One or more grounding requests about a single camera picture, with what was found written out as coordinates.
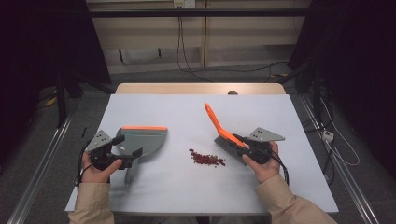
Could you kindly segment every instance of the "hand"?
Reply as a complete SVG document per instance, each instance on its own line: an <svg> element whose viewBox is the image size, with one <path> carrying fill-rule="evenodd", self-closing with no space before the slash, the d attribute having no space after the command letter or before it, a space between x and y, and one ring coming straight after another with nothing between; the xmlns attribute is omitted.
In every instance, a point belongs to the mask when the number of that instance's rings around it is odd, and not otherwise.
<svg viewBox="0 0 396 224"><path fill-rule="evenodd" d="M113 161L104 171L98 170L90 162L90 155L85 153L82 155L82 167L85 170L82 175L82 183L107 183L110 176L119 169L122 165L122 160Z"/></svg>
<svg viewBox="0 0 396 224"><path fill-rule="evenodd" d="M277 154L277 143L270 142L270 146L272 150ZM280 164L272 158L265 164L258 164L247 155L243 155L242 159L254 171L256 178L259 180L260 183L279 174Z"/></svg>

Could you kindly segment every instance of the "floor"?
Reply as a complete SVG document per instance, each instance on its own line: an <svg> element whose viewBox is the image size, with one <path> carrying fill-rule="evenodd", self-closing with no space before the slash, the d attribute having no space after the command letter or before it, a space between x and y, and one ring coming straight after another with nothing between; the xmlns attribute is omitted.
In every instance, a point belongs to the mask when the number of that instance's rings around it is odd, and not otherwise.
<svg viewBox="0 0 396 224"><path fill-rule="evenodd" d="M140 64L140 70L135 73L113 74L113 84L117 86L121 82L166 82L166 81L199 81L191 72L180 70L158 70L149 71L150 64ZM268 79L269 74L284 74L290 70L277 65L272 69L264 68L262 64L238 65L227 67L227 70L212 70L196 73L200 77L213 81L240 81L240 82L263 82ZM235 72L239 69L259 69L246 73ZM84 95L81 99L67 98L68 111L73 116L68 123L67 131L63 133L63 140L53 143L54 135L59 134L57 126L57 107L55 105L42 106L40 102L35 112L33 122L26 133L21 134L21 141L11 159L4 164L3 173L0 175L0 222L6 223L13 215L21 214L21 217L12 219L10 223L65 223L67 215L64 212L65 204L71 190L73 189L73 178L75 176L76 158L79 146L82 146L89 136L94 135L100 123L101 117L106 109L108 95L81 84ZM306 107L306 100L310 94L299 94L296 92L292 81L284 85L287 94L296 108L302 125L306 129L308 140L317 156L321 167L326 163L327 154L315 129L314 123ZM41 92L44 96L52 88ZM339 206L340 212L331 214L338 223L395 223L396 213L396 181L371 155L370 148L353 132L353 127L343 116L342 108L337 107L336 100L332 101L334 111L334 123L340 133L335 133L335 146L345 161L354 163L356 155L350 145L356 150L360 157L360 164L356 166L345 165L339 159L332 158L326 175L330 179L333 197ZM55 145L54 151L49 146ZM41 182L37 180L37 167L41 169ZM28 187L35 186L35 191L29 191ZM21 206L24 196L30 197L32 201L22 203L25 213L18 213L17 207ZM125 223L128 217L116 215L117 223Z"/></svg>

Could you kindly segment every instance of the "white table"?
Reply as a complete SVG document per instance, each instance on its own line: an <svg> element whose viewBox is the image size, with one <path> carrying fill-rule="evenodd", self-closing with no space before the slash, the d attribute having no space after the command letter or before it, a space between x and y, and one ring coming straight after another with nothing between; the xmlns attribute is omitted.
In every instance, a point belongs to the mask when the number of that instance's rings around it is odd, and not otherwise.
<svg viewBox="0 0 396 224"><path fill-rule="evenodd" d="M123 125L168 127L159 151L140 159L137 177L124 187L125 171L111 177L110 209L138 215L262 215L253 172L221 150L205 112L208 102L223 128L249 135L257 127L286 137L279 155L290 188L326 212L338 212L288 95L114 94L99 129L115 136ZM226 166L194 164L189 149L226 159ZM66 211L73 211L74 190Z"/></svg>

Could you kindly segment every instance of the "black cable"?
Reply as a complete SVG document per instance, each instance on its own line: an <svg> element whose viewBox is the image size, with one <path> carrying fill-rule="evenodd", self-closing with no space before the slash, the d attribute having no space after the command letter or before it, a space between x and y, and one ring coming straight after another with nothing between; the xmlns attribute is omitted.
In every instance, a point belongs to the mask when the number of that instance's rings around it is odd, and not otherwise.
<svg viewBox="0 0 396 224"><path fill-rule="evenodd" d="M181 38L181 44L182 44L182 48L183 48L184 60L186 62L187 67L189 68L188 71L182 69L181 66L180 66L180 63L178 61L178 51L179 51L179 48L180 48L180 38ZM181 17L178 17L177 66L178 66L178 68L181 71L190 72L193 76L197 77L198 79L201 79L201 80L207 81L207 82L213 82L213 81L208 80L206 78L198 77L197 75L194 74L194 72L191 70L191 68L189 66L189 62L187 61L187 56L186 56L186 50L184 48L183 20L181 19Z"/></svg>
<svg viewBox="0 0 396 224"><path fill-rule="evenodd" d="M286 181L286 183L289 185L289 172L288 172L288 168L286 168L285 164L283 164L282 160L280 159L279 155L278 155L276 152L272 151L272 154L269 155L269 156L270 156L273 160L277 161L277 162L282 166L282 168L283 168L283 175L284 175L285 181Z"/></svg>
<svg viewBox="0 0 396 224"><path fill-rule="evenodd" d="M186 56L186 50L185 50L185 45L184 45L184 34L183 34L183 20L181 17L178 17L178 41L177 41L177 66L178 68L183 71L183 72L188 72L188 73L192 73L195 77L204 80L204 81L208 81L208 82L213 82L211 80L202 78L202 77L198 77L196 76L194 73L196 72L205 72L205 71L225 71L225 72L254 72L254 71L260 71L263 69L269 69L269 76L268 78L264 81L267 82L270 78L271 78L271 67L277 64L281 64L281 63L288 63L288 62L275 62L275 63L271 63L270 65L266 65L264 67L260 67L260 68L253 68L253 69L247 69L247 70L237 70L237 69L225 69L225 68L205 68L205 69L195 69L192 70L189 66L189 62L187 60L187 56ZM183 69L180 66L180 62L179 62L179 49L180 49L180 39L181 39L181 43L182 43L182 48L183 48L183 54L184 54L184 60L186 62L186 65L188 67L188 70Z"/></svg>
<svg viewBox="0 0 396 224"><path fill-rule="evenodd" d="M335 179L334 162L332 160L330 160L330 163L332 164L332 178L330 178L330 182L328 183L328 186L331 186Z"/></svg>
<svg viewBox="0 0 396 224"><path fill-rule="evenodd" d="M81 183L82 180L82 173L81 173L82 155L84 155L85 148L88 146L90 142L91 140L87 141L87 143L82 147L81 151L79 152L78 165L77 165L77 180L76 180L77 189L79 188L79 184Z"/></svg>
<svg viewBox="0 0 396 224"><path fill-rule="evenodd" d="M88 170L88 169L91 168L91 167L92 167L92 164L90 164L89 166L87 166L87 167L81 172L81 179L82 179L82 176L84 175L85 171Z"/></svg>
<svg viewBox="0 0 396 224"><path fill-rule="evenodd" d="M321 98L324 99L323 101L326 103L325 106L327 106L327 107L329 108L330 117L332 118L332 116L333 116L332 106L331 106L331 104L330 104L330 101L328 100L328 98L329 98L329 93L328 93L327 90L325 90L325 91L326 91L326 95L325 95L325 96L322 96L322 95L321 95ZM319 126L320 126L319 128L310 129L310 130L304 130L304 131L305 131L305 133L322 132L325 128L328 128L329 125L331 125L331 127L332 127L332 122L331 122L330 119L329 119L328 122L327 122L326 124L324 124L324 125L323 125L323 124L319 124Z"/></svg>

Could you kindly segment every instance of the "power strip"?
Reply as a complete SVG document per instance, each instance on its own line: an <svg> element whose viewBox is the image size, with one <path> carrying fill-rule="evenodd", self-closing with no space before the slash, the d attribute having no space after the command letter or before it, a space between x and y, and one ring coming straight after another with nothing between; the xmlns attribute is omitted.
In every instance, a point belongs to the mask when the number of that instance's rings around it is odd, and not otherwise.
<svg viewBox="0 0 396 224"><path fill-rule="evenodd" d="M195 0L174 0L174 8L195 8Z"/></svg>
<svg viewBox="0 0 396 224"><path fill-rule="evenodd" d="M334 133L325 130L322 133L322 139L330 143L334 139Z"/></svg>

